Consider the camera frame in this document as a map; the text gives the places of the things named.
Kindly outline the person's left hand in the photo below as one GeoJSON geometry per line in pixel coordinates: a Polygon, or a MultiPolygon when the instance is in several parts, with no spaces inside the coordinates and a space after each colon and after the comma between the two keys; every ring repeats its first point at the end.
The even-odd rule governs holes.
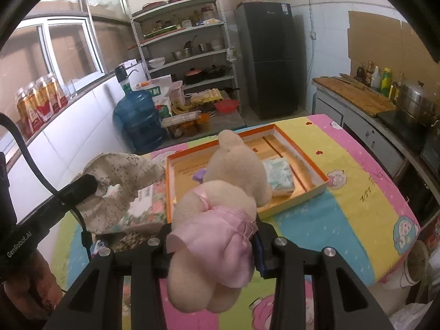
{"type": "Polygon", "coordinates": [[[47,320],[64,293],[39,250],[4,282],[6,296],[30,320],[47,320]]]}

